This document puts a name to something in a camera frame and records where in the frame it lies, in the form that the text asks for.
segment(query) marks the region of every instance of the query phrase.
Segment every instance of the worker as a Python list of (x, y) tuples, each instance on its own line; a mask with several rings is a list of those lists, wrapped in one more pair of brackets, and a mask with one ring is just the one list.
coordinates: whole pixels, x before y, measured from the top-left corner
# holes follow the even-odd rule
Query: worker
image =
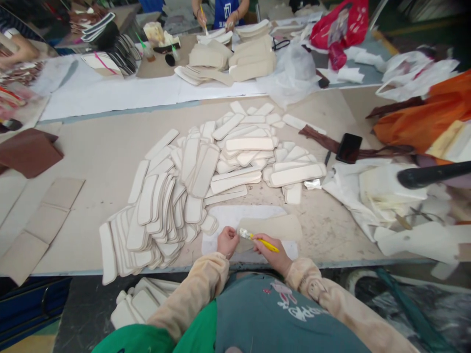
[(9, 56), (4, 56), (4, 52), (2, 52), (2, 56), (0, 56), (0, 69), (7, 70), (17, 63), (39, 58), (40, 51), (30, 40), (37, 42), (44, 42), (44, 40), (18, 17), (1, 6), (0, 33), (13, 42), (13, 46), (16, 46), (18, 49)]
[(292, 261), (281, 241), (266, 234), (254, 239), (254, 251), (286, 283), (253, 272), (234, 273), (228, 280), (239, 236), (225, 227), (217, 252), (195, 261), (147, 325), (114, 331), (92, 353), (418, 352), (370, 308), (322, 278), (311, 260)]
[[(207, 19), (201, 11), (201, 1), (191, 0), (191, 6), (201, 28), (205, 28)], [(225, 28), (226, 32), (229, 32), (237, 25), (244, 25), (244, 16), (249, 10), (249, 4), (250, 0), (215, 0), (213, 29)]]

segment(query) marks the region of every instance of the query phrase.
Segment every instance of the glue brush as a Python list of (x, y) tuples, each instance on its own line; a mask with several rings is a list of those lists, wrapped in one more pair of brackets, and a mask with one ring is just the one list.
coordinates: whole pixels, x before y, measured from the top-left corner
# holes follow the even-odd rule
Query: glue brush
[[(201, 13), (203, 14), (203, 16), (206, 17), (205, 12), (203, 11), (203, 5), (201, 5), (201, 4), (200, 4), (200, 10), (201, 10)], [(206, 35), (209, 35), (208, 27), (206, 27), (206, 22), (205, 22), (205, 31), (206, 31)]]
[[(239, 228), (238, 231), (239, 236), (241, 236), (244, 239), (252, 240), (254, 241), (253, 237), (254, 235), (251, 234), (248, 230), (244, 228)], [(271, 245), (270, 243), (264, 241), (263, 239), (256, 239), (257, 241), (261, 242), (265, 247), (270, 250), (271, 252), (280, 252), (275, 246)]]

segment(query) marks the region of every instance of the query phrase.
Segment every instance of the black pipe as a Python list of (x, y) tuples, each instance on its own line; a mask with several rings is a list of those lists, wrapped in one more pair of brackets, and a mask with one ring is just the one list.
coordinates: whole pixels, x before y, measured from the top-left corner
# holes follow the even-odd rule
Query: black pipe
[(397, 173), (397, 180), (407, 189), (421, 189), (443, 180), (471, 173), (471, 161), (426, 168), (410, 168)]

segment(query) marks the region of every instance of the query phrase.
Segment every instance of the yellow brush handle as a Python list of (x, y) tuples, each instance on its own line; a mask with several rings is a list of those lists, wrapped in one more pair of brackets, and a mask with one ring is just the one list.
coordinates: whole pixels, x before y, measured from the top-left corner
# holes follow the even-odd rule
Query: yellow brush handle
[(261, 242), (263, 245), (265, 245), (265, 247), (270, 250), (271, 252), (280, 252), (275, 246), (271, 245), (270, 243), (264, 241), (263, 239), (255, 239), (255, 240), (258, 240), (259, 242)]

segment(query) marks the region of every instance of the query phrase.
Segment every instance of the black phone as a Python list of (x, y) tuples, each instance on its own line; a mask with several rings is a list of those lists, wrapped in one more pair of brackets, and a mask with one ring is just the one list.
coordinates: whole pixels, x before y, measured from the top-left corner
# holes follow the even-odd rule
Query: black phone
[(358, 153), (360, 153), (362, 140), (363, 138), (360, 136), (346, 133), (342, 138), (342, 142), (340, 142), (335, 159), (340, 162), (355, 164)]

